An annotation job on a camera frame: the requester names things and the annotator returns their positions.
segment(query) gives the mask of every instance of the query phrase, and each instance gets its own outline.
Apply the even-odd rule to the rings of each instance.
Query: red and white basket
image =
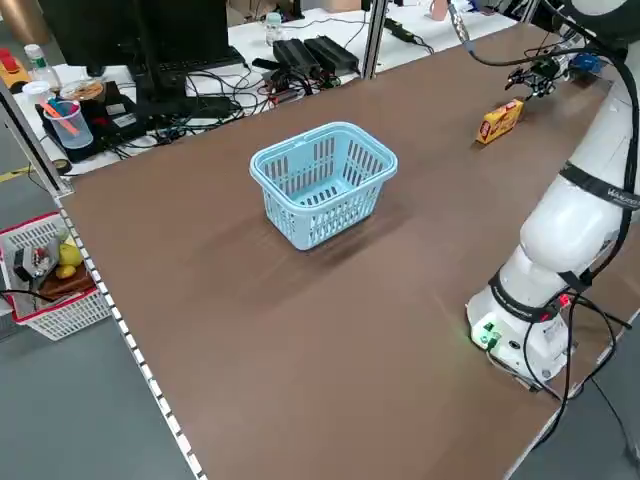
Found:
[[[29,289],[28,283],[20,280],[13,271],[16,250],[28,245],[43,247],[63,227],[62,217],[53,212],[0,231],[0,268],[7,289]],[[46,304],[50,306],[37,311],[37,304],[30,295],[16,293],[7,297],[13,307],[13,321],[36,330],[50,340],[60,340],[110,314],[106,300],[96,287],[65,297],[57,303]]]

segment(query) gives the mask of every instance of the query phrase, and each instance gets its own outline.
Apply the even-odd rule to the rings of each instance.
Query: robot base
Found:
[[[491,355],[520,377],[537,382],[524,360],[524,339],[529,323],[507,313],[493,298],[489,287],[475,295],[467,305],[471,339],[483,350],[495,343]],[[534,324],[527,340],[527,358],[531,370],[541,381],[555,377],[567,362],[568,329],[557,315]]]

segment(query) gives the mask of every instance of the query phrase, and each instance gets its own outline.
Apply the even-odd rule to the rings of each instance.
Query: light blue plastic basket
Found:
[[[294,247],[308,250],[371,215],[397,169],[391,150],[336,122],[259,151],[250,172],[269,220]]]

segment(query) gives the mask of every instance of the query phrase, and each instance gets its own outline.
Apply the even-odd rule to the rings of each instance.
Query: brown table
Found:
[[[478,50],[541,39],[518,26]],[[497,479],[555,411],[473,348],[464,305],[606,87],[564,85],[479,148],[508,73],[456,48],[75,181],[64,206],[209,479]],[[265,219],[249,159],[334,120],[394,150],[398,174],[369,220],[300,253]],[[627,251],[590,296],[628,318],[639,272]],[[576,379],[607,342],[578,320]]]

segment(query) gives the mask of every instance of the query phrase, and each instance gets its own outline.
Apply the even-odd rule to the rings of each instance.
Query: white bottle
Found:
[[[264,22],[267,29],[267,45],[273,46],[273,42],[281,40],[282,32],[280,26],[282,25],[282,17],[277,12],[267,13],[267,18]]]
[[[33,78],[33,80],[45,81],[49,84],[51,90],[59,92],[62,87],[60,77],[58,77],[56,71],[47,63],[40,46],[32,43],[24,47],[24,51],[33,66],[33,69],[29,72],[31,78]]]

